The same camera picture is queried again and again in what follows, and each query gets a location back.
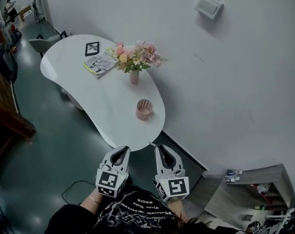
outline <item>table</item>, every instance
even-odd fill
[[[87,113],[109,145],[140,150],[154,141],[163,128],[162,98],[146,70],[140,72],[138,85],[130,83],[129,74],[115,69],[96,79],[82,65],[91,58],[85,56],[86,43],[95,41],[99,41],[100,52],[116,47],[115,43],[92,35],[70,36],[45,53],[41,72],[68,92],[72,102]],[[153,104],[153,116],[146,121],[135,115],[140,99]]]

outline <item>book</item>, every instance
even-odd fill
[[[107,51],[97,54],[87,60],[83,66],[89,70],[97,79],[113,69],[118,59],[111,56]]]

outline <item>person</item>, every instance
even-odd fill
[[[68,204],[56,212],[45,234],[237,233],[225,227],[212,230],[196,219],[188,219],[181,200],[166,206],[152,193],[128,182],[117,198],[109,199],[95,188],[80,205]]]
[[[8,11],[8,15],[10,16],[12,23],[14,23],[15,17],[18,15],[16,10],[13,7],[14,3],[15,3],[15,1],[11,2],[11,0],[7,0],[7,2],[6,2],[6,9]]]

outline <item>black sleeve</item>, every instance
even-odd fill
[[[50,219],[45,234],[85,234],[95,224],[96,217],[79,205],[65,205]]]

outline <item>bracelet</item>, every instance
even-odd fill
[[[89,194],[89,197],[90,197],[95,203],[97,203],[98,205],[100,205],[100,203],[96,202],[95,199],[92,198],[90,194]]]

